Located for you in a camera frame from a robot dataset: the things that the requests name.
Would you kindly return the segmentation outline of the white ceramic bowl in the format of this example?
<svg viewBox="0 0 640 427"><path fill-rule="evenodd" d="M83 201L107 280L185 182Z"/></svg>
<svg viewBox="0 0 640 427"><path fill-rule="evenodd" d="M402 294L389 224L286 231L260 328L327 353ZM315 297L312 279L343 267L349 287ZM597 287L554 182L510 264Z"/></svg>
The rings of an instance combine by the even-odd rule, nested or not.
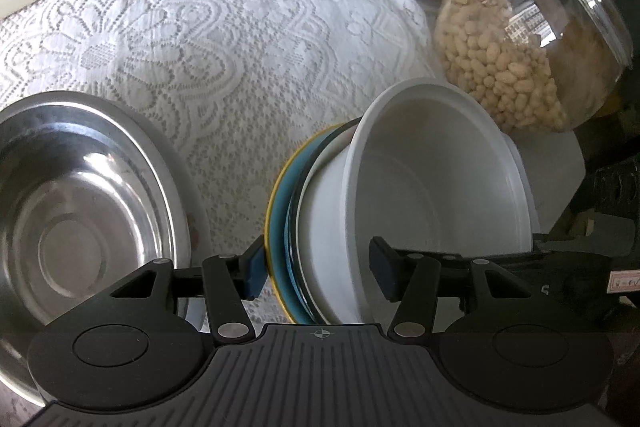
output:
<svg viewBox="0 0 640 427"><path fill-rule="evenodd" d="M396 307L369 267L374 236L468 258L527 253L528 194L518 151L474 98L423 79L398 83L306 188L299 252L312 300L326 324L387 325Z"/></svg>

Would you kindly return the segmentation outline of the teal bowl white inside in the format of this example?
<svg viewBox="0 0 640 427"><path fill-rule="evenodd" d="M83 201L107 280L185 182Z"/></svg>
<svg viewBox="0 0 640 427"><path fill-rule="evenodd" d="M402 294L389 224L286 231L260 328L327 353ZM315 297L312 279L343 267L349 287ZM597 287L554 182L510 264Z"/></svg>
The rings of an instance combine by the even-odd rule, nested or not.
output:
<svg viewBox="0 0 640 427"><path fill-rule="evenodd" d="M300 303L309 313L314 323L326 324L326 318L322 315L318 305L314 303L311 297L311 290L304 280L302 270L302 255L299 252L299 218L302 212L302 202L306 188L322 165L322 161L334 157L340 153L343 148L348 147L352 142L352 136L357 129L360 120L358 118L340 124L340 127L332 131L326 139L324 139L317 150L311 154L307 160L302 173L297 179L294 187L291 202L288 204L288 215L286 216L284 226L284 247L286 251L286 267L288 275Z"/></svg>

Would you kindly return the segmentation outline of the yellow rimmed plate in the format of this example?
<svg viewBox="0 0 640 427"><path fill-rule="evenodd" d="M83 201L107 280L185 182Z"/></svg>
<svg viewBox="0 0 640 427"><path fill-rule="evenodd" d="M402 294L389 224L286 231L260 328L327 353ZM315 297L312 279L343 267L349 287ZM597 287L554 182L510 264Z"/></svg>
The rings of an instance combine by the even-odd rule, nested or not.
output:
<svg viewBox="0 0 640 427"><path fill-rule="evenodd" d="M291 202L297 179L307 160L317 150L321 142L339 127L339 124L334 124L334 126L316 133L285 161L276 182L273 184L267 206L264 235L269 275L274 295L276 295L288 321L294 324L312 324L314 321L300 303L286 267L284 226L288 215L288 204Z"/></svg>

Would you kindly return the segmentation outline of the white lace tablecloth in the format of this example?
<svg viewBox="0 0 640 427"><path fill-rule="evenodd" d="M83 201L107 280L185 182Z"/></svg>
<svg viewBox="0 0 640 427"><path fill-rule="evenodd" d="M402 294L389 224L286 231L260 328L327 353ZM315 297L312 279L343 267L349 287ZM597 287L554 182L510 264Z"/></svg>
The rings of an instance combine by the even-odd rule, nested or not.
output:
<svg viewBox="0 0 640 427"><path fill-rule="evenodd" d="M148 118L201 193L210 256L256 239L300 144L433 75L416 0L41 0L1 24L1 109L74 91Z"/></svg>

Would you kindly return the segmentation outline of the white plate with red pattern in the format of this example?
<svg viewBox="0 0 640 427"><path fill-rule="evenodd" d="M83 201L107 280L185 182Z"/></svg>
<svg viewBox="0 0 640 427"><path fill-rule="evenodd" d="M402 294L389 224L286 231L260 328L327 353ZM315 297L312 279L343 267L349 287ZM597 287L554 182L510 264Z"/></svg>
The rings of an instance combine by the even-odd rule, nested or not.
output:
<svg viewBox="0 0 640 427"><path fill-rule="evenodd" d="M115 106L125 112L149 135L150 140L160 151L160 155L163 156L171 176L174 177L182 207L186 210L186 221L188 221L191 236L191 267L199 268L202 265L202 261L213 254L213 247L203 199L186 162L163 132L154 126L152 121L122 103L115 102Z"/></svg>

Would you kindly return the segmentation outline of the stainless steel bowl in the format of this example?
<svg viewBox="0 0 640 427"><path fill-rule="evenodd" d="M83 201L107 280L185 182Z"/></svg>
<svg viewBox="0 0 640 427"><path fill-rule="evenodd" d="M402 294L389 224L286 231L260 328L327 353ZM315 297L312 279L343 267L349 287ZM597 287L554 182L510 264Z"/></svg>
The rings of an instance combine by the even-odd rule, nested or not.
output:
<svg viewBox="0 0 640 427"><path fill-rule="evenodd" d="M191 265L186 210L149 135L74 91L1 113L1 382L42 400L27 367L44 326L156 258Z"/></svg>

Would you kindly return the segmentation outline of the glass jar of peanuts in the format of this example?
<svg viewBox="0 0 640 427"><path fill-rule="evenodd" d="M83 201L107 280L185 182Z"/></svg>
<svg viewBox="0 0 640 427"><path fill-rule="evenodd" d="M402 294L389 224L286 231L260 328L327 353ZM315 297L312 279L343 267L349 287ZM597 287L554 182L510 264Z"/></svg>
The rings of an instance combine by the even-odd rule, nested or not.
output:
<svg viewBox="0 0 640 427"><path fill-rule="evenodd" d="M447 80L506 133L575 129L632 60L613 0L442 0L434 45Z"/></svg>

